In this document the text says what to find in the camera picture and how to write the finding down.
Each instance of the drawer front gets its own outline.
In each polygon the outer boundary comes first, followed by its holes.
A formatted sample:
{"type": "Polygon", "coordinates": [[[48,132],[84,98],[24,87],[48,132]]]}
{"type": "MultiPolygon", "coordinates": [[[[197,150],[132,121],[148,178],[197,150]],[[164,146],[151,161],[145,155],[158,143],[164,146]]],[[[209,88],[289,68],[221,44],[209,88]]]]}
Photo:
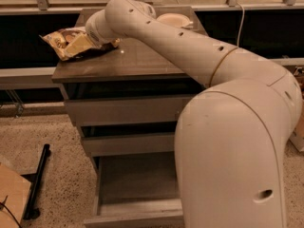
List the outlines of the drawer front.
{"type": "Polygon", "coordinates": [[[86,228],[183,225],[174,153],[100,157],[86,228]]]}
{"type": "Polygon", "coordinates": [[[116,138],[82,138],[82,145],[90,157],[168,152],[174,150],[174,132],[116,138]]]}
{"type": "Polygon", "coordinates": [[[193,96],[100,101],[66,101],[76,125],[140,124],[176,121],[193,96]]]}

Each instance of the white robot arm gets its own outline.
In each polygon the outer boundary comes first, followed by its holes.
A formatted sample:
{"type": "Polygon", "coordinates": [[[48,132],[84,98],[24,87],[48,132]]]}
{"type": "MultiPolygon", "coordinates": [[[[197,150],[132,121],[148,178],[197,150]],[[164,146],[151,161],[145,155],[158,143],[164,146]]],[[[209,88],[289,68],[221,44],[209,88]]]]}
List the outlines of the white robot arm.
{"type": "Polygon", "coordinates": [[[209,87],[180,114],[175,156],[186,228],[286,228],[283,154],[302,108],[294,76],[245,49],[111,0],[87,21],[96,43],[136,38],[209,87]]]}

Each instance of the cabinet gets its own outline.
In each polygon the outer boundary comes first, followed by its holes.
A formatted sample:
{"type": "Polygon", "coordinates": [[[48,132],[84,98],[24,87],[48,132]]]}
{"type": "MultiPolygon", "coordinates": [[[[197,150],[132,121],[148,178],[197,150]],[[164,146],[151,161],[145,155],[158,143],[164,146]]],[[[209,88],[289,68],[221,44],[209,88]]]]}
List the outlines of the cabinet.
{"type": "MultiPolygon", "coordinates": [[[[77,26],[94,9],[85,9],[77,26]]],[[[188,7],[178,12],[203,33],[188,7]]],[[[93,217],[86,227],[183,223],[174,162],[174,132],[185,105],[203,87],[135,39],[92,58],[60,62],[66,111],[98,175],[93,217]]]]}

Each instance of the black metal stand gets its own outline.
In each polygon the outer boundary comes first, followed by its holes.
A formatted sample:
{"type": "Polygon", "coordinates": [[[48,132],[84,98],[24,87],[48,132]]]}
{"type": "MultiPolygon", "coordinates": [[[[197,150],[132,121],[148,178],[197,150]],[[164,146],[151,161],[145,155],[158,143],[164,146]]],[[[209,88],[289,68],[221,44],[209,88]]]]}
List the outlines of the black metal stand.
{"type": "Polygon", "coordinates": [[[23,175],[25,179],[31,182],[28,203],[23,216],[23,219],[37,219],[40,216],[39,208],[34,208],[37,193],[40,187],[41,178],[46,165],[47,157],[50,156],[49,144],[44,145],[37,172],[34,174],[23,175]]]}

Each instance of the speckled carpet floor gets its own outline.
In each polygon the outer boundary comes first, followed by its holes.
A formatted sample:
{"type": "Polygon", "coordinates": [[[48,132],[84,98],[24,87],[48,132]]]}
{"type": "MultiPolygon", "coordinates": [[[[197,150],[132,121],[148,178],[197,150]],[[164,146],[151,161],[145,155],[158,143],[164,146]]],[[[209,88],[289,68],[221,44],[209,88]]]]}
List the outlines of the speckled carpet floor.
{"type": "MultiPolygon", "coordinates": [[[[83,228],[83,220],[92,213],[96,174],[63,104],[26,104],[20,118],[14,118],[14,112],[11,105],[0,108],[0,162],[20,174],[33,173],[43,145],[49,143],[51,150],[36,202],[41,216],[22,221],[22,226],[83,228]]],[[[302,228],[304,153],[290,142],[285,150],[284,169],[288,227],[302,228]]]]}

